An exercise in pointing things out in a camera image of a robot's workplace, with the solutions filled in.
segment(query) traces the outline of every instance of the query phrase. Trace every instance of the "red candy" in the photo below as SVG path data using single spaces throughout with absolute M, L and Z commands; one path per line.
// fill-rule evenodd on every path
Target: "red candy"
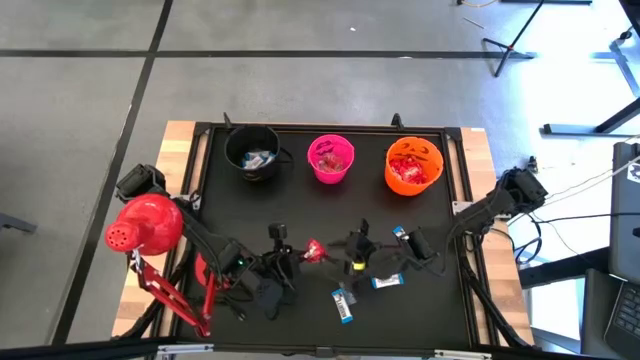
M 344 169 L 344 161 L 340 156 L 333 153 L 326 153 L 322 155 L 320 161 L 318 161 L 318 169 L 326 173 L 336 173 Z
M 389 161 L 393 174 L 400 180 L 413 184 L 421 185 L 427 183 L 427 177 L 424 175 L 420 163 L 409 155 L 405 158 L 398 158 Z

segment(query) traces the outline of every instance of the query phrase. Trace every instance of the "desk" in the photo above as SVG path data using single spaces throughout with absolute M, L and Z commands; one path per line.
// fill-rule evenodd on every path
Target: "desk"
M 183 190 L 182 184 L 187 172 L 187 159 L 192 150 L 195 128 L 196 122 L 194 121 L 169 121 L 167 123 L 156 167 L 164 173 L 167 191 L 171 194 L 179 195 Z M 481 199 L 494 188 L 496 182 L 487 134 L 484 129 L 462 128 L 461 136 L 473 198 L 476 200 Z M 461 172 L 457 166 L 458 154 L 453 141 L 450 141 L 448 145 L 450 156 L 452 160 L 455 160 L 451 161 L 451 163 L 454 164 L 452 172 L 456 195 L 457 198 L 462 199 L 463 187 Z M 196 160 L 192 169 L 193 175 L 188 186 L 189 189 L 185 189 L 188 190 L 186 192 L 190 192 L 197 187 L 205 147 L 206 141 L 200 141 L 198 148 L 194 149 L 197 151 Z M 503 223 L 496 224 L 496 227 L 506 231 L 506 225 Z M 511 243 L 502 235 L 490 232 L 485 237 L 483 251 L 494 302 L 518 334 L 525 341 L 533 344 L 533 336 L 522 296 L 518 271 L 513 259 Z M 156 269 L 162 269 L 164 268 L 166 256 L 160 255 L 147 257 L 146 259 Z M 470 260 L 472 265 L 475 265 L 472 256 L 470 256 Z M 115 336 L 127 331 L 135 320 L 142 315 L 152 300 L 153 298 L 149 293 L 138 288 L 135 274 L 129 272 L 120 298 L 120 306 L 112 334 Z M 476 309 L 480 342 L 488 344 L 489 336 L 486 318 L 482 310 L 482 304 L 475 298 L 475 295 L 474 307 Z M 168 334 L 170 322 L 170 311 L 166 311 L 160 324 L 159 334 Z

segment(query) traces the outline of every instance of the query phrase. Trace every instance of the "black bucket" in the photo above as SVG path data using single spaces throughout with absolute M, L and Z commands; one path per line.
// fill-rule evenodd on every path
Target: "black bucket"
M 248 181 L 263 181 L 272 177 L 278 170 L 282 161 L 278 160 L 280 150 L 280 138 L 272 128 L 264 125 L 247 125 L 239 127 L 229 134 L 224 144 L 224 155 L 227 161 L 242 173 L 242 177 Z M 255 169 L 242 167 L 242 160 L 248 152 L 269 151 L 275 155 L 275 159 Z

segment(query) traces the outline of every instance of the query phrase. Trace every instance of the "black floor stripe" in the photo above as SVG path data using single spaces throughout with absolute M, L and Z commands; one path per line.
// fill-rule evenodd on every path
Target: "black floor stripe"
M 499 51 L 385 51 L 385 50 L 161 50 L 161 58 L 382 58 L 382 59 L 500 59 Z M 513 53 L 530 59 L 535 53 Z
M 158 20 L 156 31 L 153 35 L 153 40 L 149 47 L 149 52 L 153 53 L 157 50 L 162 34 L 164 32 L 169 12 L 171 11 L 172 0 L 165 0 L 162 8 L 162 13 Z M 49 340 L 52 345 L 62 345 L 67 342 L 69 332 L 73 324 L 75 313 L 80 303 L 80 297 L 84 289 L 89 270 L 91 269 L 91 262 L 95 255 L 98 243 L 100 242 L 102 229 L 104 227 L 104 221 L 111 204 L 113 192 L 115 190 L 118 176 L 120 175 L 120 169 L 122 168 L 122 162 L 131 140 L 131 134 L 140 111 L 140 105 L 142 104 L 142 98 L 151 76 L 151 70 L 153 69 L 154 56 L 148 56 L 142 65 L 142 71 L 138 78 L 138 83 L 133 92 L 133 98 L 129 105 L 129 112 L 127 118 L 124 121 L 122 127 L 122 133 L 118 138 L 115 146 L 113 157 L 109 163 L 107 173 L 102 182 L 100 193 L 94 205 L 91 217 L 89 218 L 89 224 L 85 230 L 82 242 L 80 245 L 80 251 L 76 257 L 74 263 L 73 272 L 65 287 L 61 306 L 56 313 L 56 317 L 52 323 L 52 328 L 49 332 Z
M 501 59 L 499 51 L 402 51 L 402 50 L 158 50 L 159 41 L 153 41 L 149 50 L 47 50 L 0 49 L 3 57 L 37 58 L 362 58 L 362 59 Z M 512 59 L 544 58 L 536 52 L 513 52 Z M 616 59 L 614 52 L 592 52 L 587 55 L 569 55 L 571 59 Z
M 50 58 L 131 58 L 149 55 L 146 50 L 47 50 L 2 49 L 0 57 L 50 57 Z

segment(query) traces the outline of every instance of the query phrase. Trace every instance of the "metal stand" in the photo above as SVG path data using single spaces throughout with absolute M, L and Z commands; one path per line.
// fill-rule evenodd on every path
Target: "metal stand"
M 17 229 L 20 231 L 32 233 L 36 231 L 37 226 L 30 224 L 26 221 L 22 221 L 20 219 L 14 218 L 13 216 L 9 216 L 3 213 L 0 213 L 0 229 Z
M 512 4 L 530 4 L 536 3 L 538 0 L 501 0 L 503 3 Z M 547 0 L 547 4 L 560 4 L 560 5 L 591 5 L 593 0 Z
M 609 273 L 609 247 L 518 271 L 522 289 L 584 276 L 587 269 Z
M 627 121 L 640 114 L 640 98 L 635 99 L 624 109 L 598 126 L 544 124 L 543 133 L 546 135 L 578 135 L 578 136 L 620 136 L 630 137 L 635 134 L 612 134 L 611 132 Z
M 535 10 L 533 10 L 533 13 L 531 14 L 531 16 L 529 17 L 527 22 L 524 24 L 522 29 L 520 29 L 520 32 L 518 33 L 516 38 L 513 40 L 511 45 L 505 45 L 503 43 L 500 43 L 500 42 L 497 42 L 495 40 L 491 40 L 491 39 L 488 39 L 488 38 L 482 39 L 482 41 L 486 41 L 488 43 L 491 43 L 493 45 L 496 45 L 496 46 L 506 50 L 504 52 L 504 54 L 502 55 L 502 60 L 500 60 L 500 65 L 498 65 L 498 70 L 496 70 L 496 73 L 493 76 L 495 76 L 495 77 L 500 76 L 500 73 L 502 72 L 502 68 L 504 67 L 504 64 L 507 62 L 507 60 L 509 60 L 509 56 L 511 55 L 512 52 L 518 53 L 517 51 L 513 50 L 513 47 L 516 45 L 518 40 L 520 40 L 520 36 L 522 36 L 524 31 L 527 29 L 527 26 L 529 26 L 529 24 L 531 23 L 531 20 L 533 20 L 533 18 L 536 16 L 536 14 L 538 13 L 538 10 L 540 10 L 540 8 L 542 7 L 542 4 L 544 4 L 544 1 L 545 0 L 540 0 L 540 2 L 538 3 L 538 6 L 536 6 Z M 520 55 L 524 56 L 527 59 L 533 59 L 533 56 L 529 56 L 529 55 L 526 55 L 526 54 L 520 54 Z

